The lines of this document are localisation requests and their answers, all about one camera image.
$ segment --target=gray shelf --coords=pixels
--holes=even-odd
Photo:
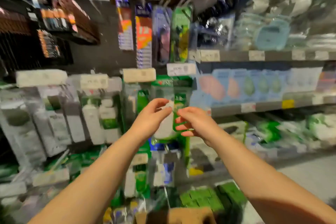
[[[219,53],[216,61],[325,61],[336,60],[336,52],[330,51],[225,51],[225,50],[189,50],[189,59],[197,62],[212,62],[204,58],[207,52]]]
[[[307,96],[307,97],[300,98],[300,99],[293,99],[294,108],[317,105],[313,103],[314,102],[313,98],[314,96]],[[255,104],[256,104],[255,105],[256,112],[279,110],[279,109],[282,109],[283,107],[283,101],[258,102]],[[324,96],[322,98],[322,104],[336,104],[336,96]],[[213,118],[219,118],[223,116],[230,116],[230,115],[236,115],[236,114],[243,114],[241,104],[211,108],[211,116]]]

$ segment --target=brown box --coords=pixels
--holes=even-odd
[[[133,224],[216,224],[210,208],[172,208],[169,211],[137,213]]]

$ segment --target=person's left hand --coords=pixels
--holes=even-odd
[[[165,98],[150,101],[139,113],[129,131],[142,141],[149,139],[158,130],[160,123],[172,112],[171,107],[161,109],[168,102],[169,100]]]

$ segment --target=hand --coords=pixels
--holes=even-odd
[[[161,109],[168,102],[169,100],[164,98],[150,101],[139,113],[130,131],[142,141],[149,139],[158,130],[160,123],[172,112],[171,107]]]
[[[179,117],[176,118],[176,123],[187,123],[177,126],[176,130],[189,130],[182,132],[181,135],[185,137],[201,137],[210,147],[212,147],[211,141],[216,138],[216,134],[223,132],[211,116],[200,108],[186,107],[179,109],[177,114]]]

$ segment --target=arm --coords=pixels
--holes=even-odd
[[[138,115],[132,127],[111,145],[83,174],[68,185],[29,224],[93,224],[118,189],[133,156],[159,128],[172,109],[154,99]]]
[[[336,223],[336,212],[248,150],[196,107],[180,109],[177,130],[212,147],[266,224]]]

